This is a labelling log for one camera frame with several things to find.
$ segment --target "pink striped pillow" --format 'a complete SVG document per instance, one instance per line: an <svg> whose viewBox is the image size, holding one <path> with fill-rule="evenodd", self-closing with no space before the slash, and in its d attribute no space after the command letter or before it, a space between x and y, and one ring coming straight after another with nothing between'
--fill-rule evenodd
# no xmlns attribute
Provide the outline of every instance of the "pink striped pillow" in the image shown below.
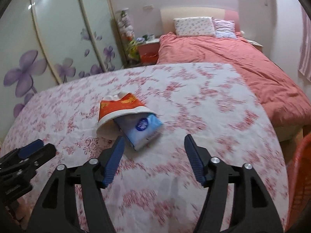
<svg viewBox="0 0 311 233"><path fill-rule="evenodd" d="M237 38L235 35L235 22L213 18L216 37Z"/></svg>

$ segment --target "bed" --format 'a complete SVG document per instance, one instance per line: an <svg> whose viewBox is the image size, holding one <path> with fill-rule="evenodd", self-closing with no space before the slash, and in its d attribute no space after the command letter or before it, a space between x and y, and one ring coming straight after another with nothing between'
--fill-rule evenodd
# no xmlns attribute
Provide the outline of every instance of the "bed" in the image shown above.
<svg viewBox="0 0 311 233"><path fill-rule="evenodd" d="M230 64L166 64L98 74L35 94L4 140L0 156L36 139L54 144L56 157L38 169L21 200L29 217L57 165L79 166L110 148L118 129L97 129L100 101L132 92L164 123L144 149L126 148L112 184L102 190L117 232L191 233L207 190L195 180L183 147L187 134L213 156L251 163L267 187L283 226L288 213L287 172L276 134L262 106ZM233 187L223 227L230 221ZM76 187L82 229L88 230Z"/></svg>
<svg viewBox="0 0 311 233"><path fill-rule="evenodd" d="M174 18L212 16L234 20L238 39L178 37ZM311 124L311 105L302 90L278 66L240 34L238 13L205 7L163 8L165 35L160 38L157 64L188 62L230 63L245 80L267 112L279 141L292 138Z"/></svg>

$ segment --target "white bedsheet with red pattern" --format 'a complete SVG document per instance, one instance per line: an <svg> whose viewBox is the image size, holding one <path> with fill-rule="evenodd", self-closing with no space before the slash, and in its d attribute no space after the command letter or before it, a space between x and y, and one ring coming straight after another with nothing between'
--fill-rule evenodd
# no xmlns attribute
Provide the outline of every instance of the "white bedsheet with red pattern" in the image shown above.
<svg viewBox="0 0 311 233"><path fill-rule="evenodd" d="M206 197L195 180L183 140L196 143L226 163L252 163L285 224L287 172L273 127L257 98L229 64L183 63L119 70L75 80L33 96L3 143L1 156L36 139L52 143L57 155L38 170L24 196L30 213L60 163L78 166L111 147L118 131L97 132L105 95L132 92L164 123L163 134L146 148L126 148L113 183L103 196L118 232L190 233ZM77 210L87 223L77 186ZM228 226L233 188L228 187L223 229Z"/></svg>

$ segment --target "flower arrangement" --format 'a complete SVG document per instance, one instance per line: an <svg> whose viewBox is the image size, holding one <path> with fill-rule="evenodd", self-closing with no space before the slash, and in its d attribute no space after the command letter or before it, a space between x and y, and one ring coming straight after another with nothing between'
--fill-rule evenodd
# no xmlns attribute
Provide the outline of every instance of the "flower arrangement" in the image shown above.
<svg viewBox="0 0 311 233"><path fill-rule="evenodd" d="M117 23L127 56L130 61L136 62L139 61L140 57L137 49L137 42L135 40L134 29L126 11L127 9L121 11L120 18Z"/></svg>

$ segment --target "pink duvet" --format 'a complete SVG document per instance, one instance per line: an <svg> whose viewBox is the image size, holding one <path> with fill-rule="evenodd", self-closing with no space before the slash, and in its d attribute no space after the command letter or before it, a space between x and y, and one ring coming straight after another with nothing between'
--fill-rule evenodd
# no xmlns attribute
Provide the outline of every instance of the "pink duvet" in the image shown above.
<svg viewBox="0 0 311 233"><path fill-rule="evenodd" d="M160 38L158 64L229 63L258 97L274 127L311 124L311 105L302 90L243 37Z"/></svg>

